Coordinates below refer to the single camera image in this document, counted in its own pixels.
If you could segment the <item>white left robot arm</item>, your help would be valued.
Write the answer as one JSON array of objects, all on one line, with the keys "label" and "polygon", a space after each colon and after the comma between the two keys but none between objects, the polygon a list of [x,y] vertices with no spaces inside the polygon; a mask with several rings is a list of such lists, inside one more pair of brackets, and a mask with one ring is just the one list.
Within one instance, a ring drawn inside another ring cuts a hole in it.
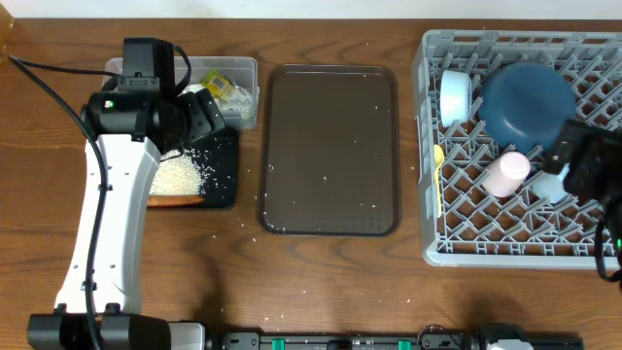
[{"label": "white left robot arm", "polygon": [[150,189],[160,163],[224,127],[210,96],[190,100],[177,79],[179,46],[128,38],[122,70],[109,73],[72,119],[87,140],[86,190],[70,267],[50,314],[34,314],[35,349],[212,349],[196,321],[141,312],[140,259]]}]

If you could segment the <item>green snack wrapper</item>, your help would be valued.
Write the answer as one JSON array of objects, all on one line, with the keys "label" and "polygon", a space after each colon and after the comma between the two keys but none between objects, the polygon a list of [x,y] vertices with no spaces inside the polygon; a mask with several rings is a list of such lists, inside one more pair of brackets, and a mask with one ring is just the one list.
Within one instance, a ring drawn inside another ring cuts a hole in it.
[{"label": "green snack wrapper", "polygon": [[252,107],[252,94],[218,71],[210,70],[200,80],[200,84],[210,91],[214,99],[220,101],[220,106],[224,110],[244,112]]}]

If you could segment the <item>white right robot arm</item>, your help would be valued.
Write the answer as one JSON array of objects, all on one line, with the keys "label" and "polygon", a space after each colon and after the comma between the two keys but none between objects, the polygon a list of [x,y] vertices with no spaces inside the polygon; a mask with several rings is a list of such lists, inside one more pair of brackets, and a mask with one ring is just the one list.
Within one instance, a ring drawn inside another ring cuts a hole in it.
[{"label": "white right robot arm", "polygon": [[598,201],[603,207],[594,238],[599,276],[621,283],[619,270],[605,268],[604,231],[609,232],[614,255],[621,259],[621,133],[568,120],[545,157],[542,170],[550,174],[569,169],[563,180],[567,193]]}]

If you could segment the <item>light blue plastic cup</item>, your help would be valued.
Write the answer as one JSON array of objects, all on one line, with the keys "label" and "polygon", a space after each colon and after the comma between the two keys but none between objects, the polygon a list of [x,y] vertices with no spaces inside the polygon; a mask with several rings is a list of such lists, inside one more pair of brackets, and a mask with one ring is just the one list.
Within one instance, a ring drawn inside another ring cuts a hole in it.
[{"label": "light blue plastic cup", "polygon": [[548,199],[551,204],[555,204],[568,195],[564,188],[564,180],[570,171],[568,164],[565,164],[558,174],[540,171],[532,184],[532,191],[538,198]]}]

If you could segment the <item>light blue rice bowl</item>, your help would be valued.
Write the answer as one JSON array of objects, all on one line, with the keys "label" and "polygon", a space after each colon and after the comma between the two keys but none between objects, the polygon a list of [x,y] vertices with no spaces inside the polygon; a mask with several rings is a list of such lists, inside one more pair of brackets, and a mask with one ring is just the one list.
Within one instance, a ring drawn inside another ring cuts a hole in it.
[{"label": "light blue rice bowl", "polygon": [[468,74],[445,70],[441,76],[439,95],[441,123],[465,123],[470,117],[471,79]]}]

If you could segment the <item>dark blue bowl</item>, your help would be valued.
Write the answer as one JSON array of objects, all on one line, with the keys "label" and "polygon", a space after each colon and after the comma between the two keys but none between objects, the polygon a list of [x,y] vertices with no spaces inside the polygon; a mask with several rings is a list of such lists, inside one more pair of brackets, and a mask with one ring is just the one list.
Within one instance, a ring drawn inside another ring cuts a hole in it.
[{"label": "dark blue bowl", "polygon": [[546,153],[566,121],[575,117],[575,95],[554,69],[517,62],[496,71],[480,92],[479,120],[499,146],[522,154],[540,146]]}]

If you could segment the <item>orange carrot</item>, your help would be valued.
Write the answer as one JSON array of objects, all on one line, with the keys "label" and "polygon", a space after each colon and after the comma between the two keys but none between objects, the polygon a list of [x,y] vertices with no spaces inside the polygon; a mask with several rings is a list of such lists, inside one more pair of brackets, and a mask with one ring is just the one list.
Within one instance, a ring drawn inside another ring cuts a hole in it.
[{"label": "orange carrot", "polygon": [[181,207],[192,206],[202,203],[204,198],[200,195],[150,195],[148,207]]}]

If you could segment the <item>pink plastic cup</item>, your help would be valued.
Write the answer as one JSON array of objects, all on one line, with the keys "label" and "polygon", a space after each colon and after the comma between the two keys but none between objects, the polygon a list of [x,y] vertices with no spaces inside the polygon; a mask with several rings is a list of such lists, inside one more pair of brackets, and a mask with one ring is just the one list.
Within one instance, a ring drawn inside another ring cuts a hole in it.
[{"label": "pink plastic cup", "polygon": [[493,161],[487,170],[489,176],[482,183],[484,190],[496,197],[508,197],[523,184],[531,164],[523,154],[508,152]]}]

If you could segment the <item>yellow plastic spoon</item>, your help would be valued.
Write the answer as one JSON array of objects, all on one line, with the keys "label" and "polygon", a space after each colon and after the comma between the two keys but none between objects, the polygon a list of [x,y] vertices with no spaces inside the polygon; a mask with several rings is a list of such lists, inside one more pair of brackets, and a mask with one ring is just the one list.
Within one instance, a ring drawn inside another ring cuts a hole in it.
[{"label": "yellow plastic spoon", "polygon": [[436,187],[436,217],[440,218],[442,215],[442,191],[441,191],[441,180],[440,180],[440,170],[445,161],[445,155],[442,147],[438,144],[433,145],[433,155],[434,155],[434,173],[433,179]]}]

